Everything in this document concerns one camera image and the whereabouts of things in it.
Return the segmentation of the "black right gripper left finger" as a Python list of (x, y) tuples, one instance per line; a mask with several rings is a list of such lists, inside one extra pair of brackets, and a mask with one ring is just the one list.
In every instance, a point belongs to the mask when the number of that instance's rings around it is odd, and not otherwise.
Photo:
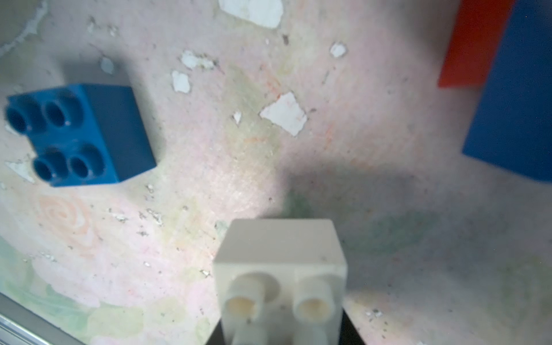
[(224, 334), (221, 321), (216, 324), (205, 345), (224, 345)]

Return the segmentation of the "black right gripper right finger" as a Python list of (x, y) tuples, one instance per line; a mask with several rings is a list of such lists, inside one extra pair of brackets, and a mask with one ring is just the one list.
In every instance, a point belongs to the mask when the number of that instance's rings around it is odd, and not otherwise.
[(360, 336), (358, 329), (353, 325), (344, 308), (342, 309), (342, 323), (338, 345), (365, 345), (365, 341)]

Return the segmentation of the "white lego brick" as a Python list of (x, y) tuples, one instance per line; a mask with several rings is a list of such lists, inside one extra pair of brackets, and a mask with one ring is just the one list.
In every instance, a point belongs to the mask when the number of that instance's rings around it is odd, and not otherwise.
[(231, 222), (213, 261), (226, 344), (337, 344), (348, 264), (329, 219)]

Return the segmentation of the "red small lego brick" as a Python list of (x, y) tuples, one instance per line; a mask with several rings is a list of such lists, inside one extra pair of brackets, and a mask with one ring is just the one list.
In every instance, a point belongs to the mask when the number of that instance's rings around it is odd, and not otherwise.
[(460, 2), (438, 87), (484, 85), (514, 4), (514, 0)]

